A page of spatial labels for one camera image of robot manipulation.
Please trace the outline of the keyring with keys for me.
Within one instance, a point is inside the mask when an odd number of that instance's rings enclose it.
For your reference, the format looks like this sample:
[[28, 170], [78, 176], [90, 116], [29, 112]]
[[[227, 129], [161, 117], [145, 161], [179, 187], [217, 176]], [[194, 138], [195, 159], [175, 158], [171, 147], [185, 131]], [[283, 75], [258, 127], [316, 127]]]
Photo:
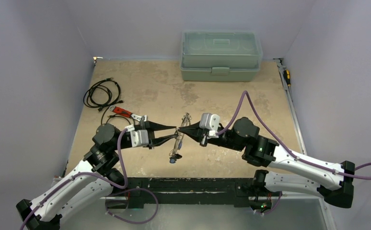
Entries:
[[[183, 118], [182, 118], [182, 123], [180, 125], [180, 127], [186, 127], [186, 126], [189, 126], [191, 125], [191, 115], [190, 113], [185, 113], [183, 115]], [[179, 153], [181, 147], [182, 147], [182, 144], [183, 144], [183, 138], [184, 138], [184, 134], [179, 132], [178, 130], [175, 132], [175, 134], [177, 135], [177, 137], [175, 138], [175, 143], [174, 143], [174, 147], [173, 149], [171, 150], [171, 152], [169, 153], [169, 163], [171, 164], [174, 164], [176, 163], [177, 160], [181, 159], [183, 156]]]

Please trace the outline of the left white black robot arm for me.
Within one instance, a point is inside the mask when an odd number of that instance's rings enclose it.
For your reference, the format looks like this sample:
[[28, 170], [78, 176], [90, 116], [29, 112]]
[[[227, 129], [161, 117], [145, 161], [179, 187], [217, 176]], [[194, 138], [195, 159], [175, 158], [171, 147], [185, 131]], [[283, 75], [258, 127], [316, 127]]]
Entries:
[[67, 213], [84, 207], [91, 199], [123, 194], [129, 183], [121, 151], [160, 146], [175, 135], [156, 138], [154, 133], [168, 129], [172, 126], [151, 121], [129, 125], [123, 130], [101, 124], [92, 138], [94, 145], [70, 173], [37, 198], [17, 203], [23, 221], [20, 229], [58, 230]]

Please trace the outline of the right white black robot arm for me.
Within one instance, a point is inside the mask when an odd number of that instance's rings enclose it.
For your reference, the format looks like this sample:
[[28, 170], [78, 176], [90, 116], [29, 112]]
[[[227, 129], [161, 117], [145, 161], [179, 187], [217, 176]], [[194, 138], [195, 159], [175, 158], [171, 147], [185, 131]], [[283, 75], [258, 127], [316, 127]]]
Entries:
[[351, 175], [355, 172], [354, 163], [331, 163], [294, 151], [288, 152], [276, 141], [259, 135], [259, 127], [247, 117], [237, 119], [230, 130], [217, 135], [224, 127], [218, 122], [217, 115], [209, 117], [209, 121], [178, 130], [203, 147], [212, 144], [242, 151], [243, 160], [261, 167], [255, 172], [250, 186], [255, 194], [289, 191], [318, 196], [340, 208], [352, 206], [354, 186]]

